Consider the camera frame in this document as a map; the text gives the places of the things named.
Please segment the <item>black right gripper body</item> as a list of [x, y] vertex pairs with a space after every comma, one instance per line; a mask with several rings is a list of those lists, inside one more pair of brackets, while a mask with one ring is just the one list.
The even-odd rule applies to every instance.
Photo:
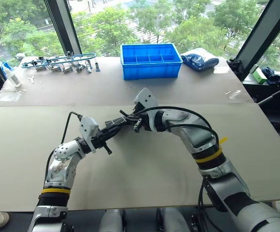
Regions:
[[135, 108], [131, 114], [134, 127], [133, 130], [136, 133], [139, 133], [141, 128], [144, 128], [145, 131], [150, 131], [149, 118], [147, 116], [147, 113], [145, 112], [143, 114], [137, 115], [138, 112], [144, 109], [145, 107], [141, 103], [136, 103]]

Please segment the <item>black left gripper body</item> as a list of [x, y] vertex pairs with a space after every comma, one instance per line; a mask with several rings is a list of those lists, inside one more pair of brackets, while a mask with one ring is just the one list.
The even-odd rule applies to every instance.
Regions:
[[104, 148], [108, 155], [112, 153], [111, 149], [107, 145], [107, 141], [102, 140], [102, 135], [98, 132], [91, 140], [95, 149]]

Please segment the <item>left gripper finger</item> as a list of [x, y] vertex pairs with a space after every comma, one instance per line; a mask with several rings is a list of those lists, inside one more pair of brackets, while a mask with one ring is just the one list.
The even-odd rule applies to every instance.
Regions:
[[102, 130], [102, 140], [107, 141], [113, 138], [120, 130]]
[[120, 126], [112, 125], [99, 130], [102, 136], [115, 136], [121, 130]]

